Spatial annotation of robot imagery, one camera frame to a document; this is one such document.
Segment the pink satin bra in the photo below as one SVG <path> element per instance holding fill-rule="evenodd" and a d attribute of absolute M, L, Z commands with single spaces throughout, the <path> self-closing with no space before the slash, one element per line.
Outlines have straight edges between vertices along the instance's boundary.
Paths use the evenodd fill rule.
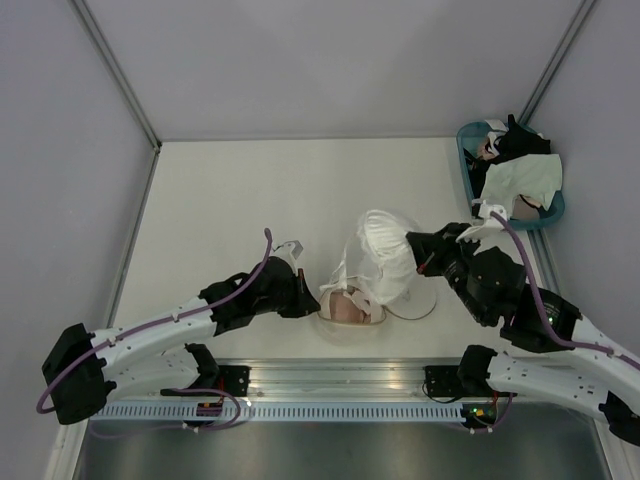
<path fill-rule="evenodd" d="M 369 324 L 371 321 L 370 316 L 342 292 L 330 294 L 329 318 L 344 324 Z"/>

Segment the white bra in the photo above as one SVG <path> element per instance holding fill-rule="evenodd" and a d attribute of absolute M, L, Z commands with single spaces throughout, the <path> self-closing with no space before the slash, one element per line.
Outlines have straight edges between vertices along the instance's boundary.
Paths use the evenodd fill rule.
<path fill-rule="evenodd" d="M 403 295 L 416 274 L 406 234 L 417 224 L 400 214 L 373 209 L 363 213 L 345 243 L 340 262 L 320 287 L 319 316 L 342 325 L 373 326 L 386 319 L 385 308 Z M 329 297 L 342 292 L 371 318 L 369 324 L 344 324 L 329 318 Z"/>

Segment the round white mesh laundry bag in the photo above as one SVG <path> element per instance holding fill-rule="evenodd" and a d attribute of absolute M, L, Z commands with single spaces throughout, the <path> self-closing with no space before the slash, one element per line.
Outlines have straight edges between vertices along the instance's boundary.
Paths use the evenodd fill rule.
<path fill-rule="evenodd" d="M 325 341 L 352 346 L 384 336 L 393 322 L 419 323 L 437 306 L 437 287 L 417 273 L 406 235 L 420 233 L 394 210 L 364 212 L 340 262 L 319 288 L 314 330 Z"/>

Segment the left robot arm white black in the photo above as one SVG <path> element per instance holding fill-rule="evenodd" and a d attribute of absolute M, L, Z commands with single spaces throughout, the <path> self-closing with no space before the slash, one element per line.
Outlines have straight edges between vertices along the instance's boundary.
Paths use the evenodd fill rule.
<path fill-rule="evenodd" d="M 319 309 L 303 269 L 272 254 L 152 320 L 95 331 L 76 323 L 44 360 L 46 389 L 36 410 L 73 425 L 126 397 L 213 395 L 220 369 L 204 340 L 261 315 L 300 319 Z"/>

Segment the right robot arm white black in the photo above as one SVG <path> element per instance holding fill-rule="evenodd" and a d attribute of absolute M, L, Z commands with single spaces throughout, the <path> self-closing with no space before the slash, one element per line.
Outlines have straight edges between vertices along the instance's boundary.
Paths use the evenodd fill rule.
<path fill-rule="evenodd" d="M 611 434 L 639 443 L 639 358 L 601 332 L 580 310 L 535 282 L 528 257 L 520 261 L 498 247 L 482 250 L 466 241 L 464 223 L 435 233 L 406 235 L 417 271 L 442 277 L 472 318 L 498 327 L 502 339 L 533 354 L 571 366 L 555 371 L 470 345 L 456 371 L 469 394 L 491 390 L 537 396 L 582 412 L 607 425 Z"/>

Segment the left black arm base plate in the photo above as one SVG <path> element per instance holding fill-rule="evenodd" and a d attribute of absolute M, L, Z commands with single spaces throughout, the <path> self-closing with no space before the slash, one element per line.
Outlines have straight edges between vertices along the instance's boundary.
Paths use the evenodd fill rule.
<path fill-rule="evenodd" d="M 250 384 L 251 368 L 246 365 L 222 365 L 215 381 L 197 379 L 184 389 L 162 389 L 164 397 L 213 397 L 213 390 L 224 391 L 234 397 L 246 397 Z"/>

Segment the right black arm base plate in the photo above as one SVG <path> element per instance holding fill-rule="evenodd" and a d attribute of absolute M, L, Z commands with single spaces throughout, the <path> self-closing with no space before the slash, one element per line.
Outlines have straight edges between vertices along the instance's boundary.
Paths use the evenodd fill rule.
<path fill-rule="evenodd" d="M 472 396 L 458 378 L 456 365 L 428 365 L 423 370 L 422 390 L 428 398 L 439 402 L 453 402 Z"/>

